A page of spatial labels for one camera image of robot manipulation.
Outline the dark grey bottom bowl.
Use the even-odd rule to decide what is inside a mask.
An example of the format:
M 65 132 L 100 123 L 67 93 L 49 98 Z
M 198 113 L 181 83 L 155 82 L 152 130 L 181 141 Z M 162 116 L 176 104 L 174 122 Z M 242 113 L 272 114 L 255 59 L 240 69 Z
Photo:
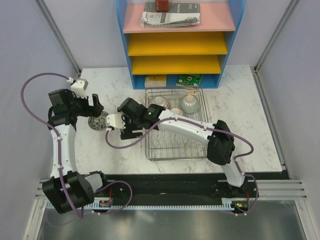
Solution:
M 88 118 L 88 126 L 96 131 L 103 130 L 107 127 L 106 118 L 109 114 L 106 111 L 102 111 L 99 117 L 90 116 Z

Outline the blue triangle pattern bowl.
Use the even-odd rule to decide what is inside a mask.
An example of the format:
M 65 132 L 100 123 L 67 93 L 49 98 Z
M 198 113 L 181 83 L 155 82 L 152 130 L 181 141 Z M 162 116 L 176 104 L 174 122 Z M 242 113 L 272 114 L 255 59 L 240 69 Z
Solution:
M 160 109 L 160 108 L 168 109 L 169 102 L 163 96 L 156 96 L 151 100 L 149 106 L 155 109 Z

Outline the brown dotted pattern bowl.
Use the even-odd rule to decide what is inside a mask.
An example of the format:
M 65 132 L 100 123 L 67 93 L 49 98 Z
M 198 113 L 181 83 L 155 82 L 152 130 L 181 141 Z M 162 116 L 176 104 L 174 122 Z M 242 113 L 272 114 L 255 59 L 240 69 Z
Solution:
M 170 112 L 175 116 L 184 116 L 184 112 L 178 107 L 171 108 Z

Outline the pale green glass bowl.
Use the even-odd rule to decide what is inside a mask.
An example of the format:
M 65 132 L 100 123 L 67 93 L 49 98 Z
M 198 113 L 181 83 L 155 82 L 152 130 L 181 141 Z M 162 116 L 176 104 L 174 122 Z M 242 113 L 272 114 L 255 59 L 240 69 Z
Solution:
M 196 96 L 188 94 L 180 99 L 180 107 L 183 112 L 193 114 L 199 110 L 200 103 Z

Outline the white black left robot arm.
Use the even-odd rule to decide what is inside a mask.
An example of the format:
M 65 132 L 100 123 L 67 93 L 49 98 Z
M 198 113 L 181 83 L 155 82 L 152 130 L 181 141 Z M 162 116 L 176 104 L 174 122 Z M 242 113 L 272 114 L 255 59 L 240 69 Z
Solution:
M 78 97 L 69 89 L 58 89 L 48 94 L 51 107 L 48 124 L 53 141 L 53 163 L 49 180 L 42 190 L 59 214 L 83 208 L 94 202 L 95 194 L 106 196 L 110 185 L 101 171 L 81 175 L 76 166 L 75 138 L 78 117 L 99 117 L 104 110 L 97 94 Z

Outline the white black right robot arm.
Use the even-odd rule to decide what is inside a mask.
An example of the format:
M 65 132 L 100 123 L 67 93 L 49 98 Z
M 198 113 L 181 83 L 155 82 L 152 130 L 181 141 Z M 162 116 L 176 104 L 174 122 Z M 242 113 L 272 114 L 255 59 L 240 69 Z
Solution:
M 240 197 L 247 191 L 245 176 L 232 160 L 235 138 L 224 121 L 218 120 L 216 123 L 196 121 L 157 104 L 145 107 L 130 97 L 124 100 L 117 110 L 139 129 L 170 132 L 205 145 L 206 158 L 221 167 L 229 184 L 230 193 Z

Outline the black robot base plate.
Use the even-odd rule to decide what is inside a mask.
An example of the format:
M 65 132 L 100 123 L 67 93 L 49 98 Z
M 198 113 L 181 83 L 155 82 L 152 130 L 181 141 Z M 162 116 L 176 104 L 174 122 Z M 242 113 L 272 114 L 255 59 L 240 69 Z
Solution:
M 111 197 L 124 208 L 129 204 L 220 204 L 223 199 L 258 199 L 274 184 L 276 177 L 288 180 L 284 173 L 246 173 L 244 184 L 228 184 L 223 173 L 185 174 L 104 174 L 106 183 L 95 198 Z

